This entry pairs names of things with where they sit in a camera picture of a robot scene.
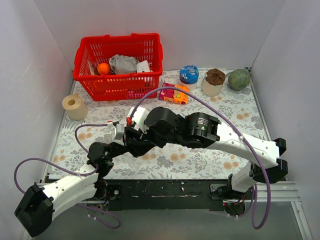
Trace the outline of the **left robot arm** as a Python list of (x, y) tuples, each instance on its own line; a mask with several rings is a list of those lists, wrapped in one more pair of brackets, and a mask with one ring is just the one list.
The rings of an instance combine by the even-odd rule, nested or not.
[(113, 158), (130, 153), (140, 157), (154, 148), (147, 141), (130, 141), (121, 145), (116, 142), (94, 142), (88, 150), (88, 161), (74, 174), (53, 183), (29, 187), (14, 214), (31, 237), (43, 233), (62, 212), (76, 204), (95, 199), (108, 202), (114, 197), (107, 188), (104, 177), (111, 171)]

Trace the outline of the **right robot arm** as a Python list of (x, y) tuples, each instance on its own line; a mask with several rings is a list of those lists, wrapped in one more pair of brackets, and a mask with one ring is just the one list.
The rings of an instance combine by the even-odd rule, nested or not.
[(165, 107), (151, 111), (132, 107), (126, 123), (139, 142), (159, 148), (176, 144), (189, 149), (218, 150), (247, 160), (245, 167), (229, 176), (225, 187), (217, 189), (223, 198), (237, 199), (254, 184), (277, 183), (289, 172), (287, 161), (280, 158), (287, 149), (283, 138), (267, 141), (237, 134), (218, 118), (203, 112), (181, 116)]

